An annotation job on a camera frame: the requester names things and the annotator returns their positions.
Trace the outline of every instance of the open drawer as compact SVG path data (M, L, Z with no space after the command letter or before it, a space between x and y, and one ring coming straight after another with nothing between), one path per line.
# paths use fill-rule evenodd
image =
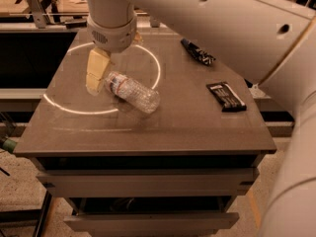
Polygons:
M238 196L258 177L256 168L40 172L56 198Z
M93 237L208 235L229 229L238 213L190 212L159 214L68 216L65 223L74 231L87 231Z

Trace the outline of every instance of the floor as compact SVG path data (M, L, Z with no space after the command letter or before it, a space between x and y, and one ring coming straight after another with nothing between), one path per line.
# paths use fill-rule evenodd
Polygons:
M277 153L267 155L259 166L260 177L243 197L237 197L230 211L239 212L240 219L229 230L220 230L214 237L254 237L263 217L269 193L277 170L282 162L284 150L290 138L274 138ZM36 179L38 170L32 162L16 158L8 152L0 153L0 167L10 177L0 173L0 211L40 208L45 188ZM42 233L43 237L88 237L88 233L73 232L63 217L71 214L71 207L63 198L53 198ZM1 229L5 237L33 236L33 226Z

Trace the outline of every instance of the green object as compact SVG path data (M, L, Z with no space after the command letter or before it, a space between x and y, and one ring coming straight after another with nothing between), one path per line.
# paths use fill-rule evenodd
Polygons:
M16 141L8 138L2 143L1 148L12 154L16 145Z

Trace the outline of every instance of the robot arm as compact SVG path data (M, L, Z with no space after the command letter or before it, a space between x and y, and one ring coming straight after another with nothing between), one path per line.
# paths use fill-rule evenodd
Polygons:
M212 53L296 118L260 236L316 230L315 12L285 0L88 0L89 29L107 52L128 47L132 4Z

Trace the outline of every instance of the plastic bottle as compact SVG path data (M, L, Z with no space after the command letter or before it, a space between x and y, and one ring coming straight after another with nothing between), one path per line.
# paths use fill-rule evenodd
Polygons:
M144 113L153 113L160 103L159 93L118 72L106 78L107 89Z

